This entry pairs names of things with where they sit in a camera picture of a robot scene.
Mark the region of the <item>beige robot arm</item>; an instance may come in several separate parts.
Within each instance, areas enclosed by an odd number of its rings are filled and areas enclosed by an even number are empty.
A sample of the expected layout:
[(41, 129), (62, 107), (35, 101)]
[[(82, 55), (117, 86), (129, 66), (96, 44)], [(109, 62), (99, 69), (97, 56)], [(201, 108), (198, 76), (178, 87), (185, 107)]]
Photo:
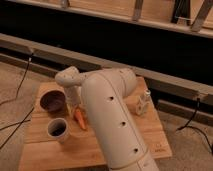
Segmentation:
[(124, 98), (137, 86), (129, 68), (102, 69), (80, 73), (69, 67), (55, 76), (65, 94), (74, 102), (76, 87), (110, 171), (159, 171), (139, 132)]

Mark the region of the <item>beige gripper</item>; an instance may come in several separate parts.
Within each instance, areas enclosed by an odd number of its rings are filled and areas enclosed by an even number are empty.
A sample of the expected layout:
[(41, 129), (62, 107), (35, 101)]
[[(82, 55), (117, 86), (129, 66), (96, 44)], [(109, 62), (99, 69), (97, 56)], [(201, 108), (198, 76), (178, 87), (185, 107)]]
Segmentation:
[(66, 96), (68, 114), (70, 117), (73, 117), (73, 108), (81, 103), (78, 88), (76, 86), (68, 87), (64, 89), (64, 92)]

